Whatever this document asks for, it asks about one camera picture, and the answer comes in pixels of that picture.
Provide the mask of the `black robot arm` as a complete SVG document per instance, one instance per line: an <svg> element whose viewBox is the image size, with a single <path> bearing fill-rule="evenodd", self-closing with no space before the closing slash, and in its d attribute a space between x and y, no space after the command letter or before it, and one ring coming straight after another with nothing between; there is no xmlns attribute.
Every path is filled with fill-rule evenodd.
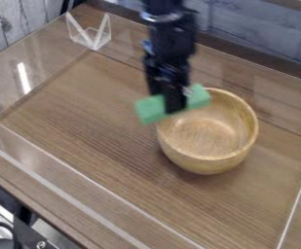
<svg viewBox="0 0 301 249"><path fill-rule="evenodd" d="M165 112L186 107L183 89L189 86L190 63L195 53L197 12L183 0L141 0L139 16L147 25L149 38L142 41L142 58L151 95L165 97Z"/></svg>

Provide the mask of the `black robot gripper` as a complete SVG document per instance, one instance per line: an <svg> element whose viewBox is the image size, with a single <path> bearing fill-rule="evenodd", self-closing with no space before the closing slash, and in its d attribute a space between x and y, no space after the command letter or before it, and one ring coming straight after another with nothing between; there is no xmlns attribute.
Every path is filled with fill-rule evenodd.
<svg viewBox="0 0 301 249"><path fill-rule="evenodd" d="M149 93L165 96L166 113L173 114L186 107L183 89L189 86L189 59L195 53L197 12L142 12L141 17L149 27L149 38L142 41Z"/></svg>

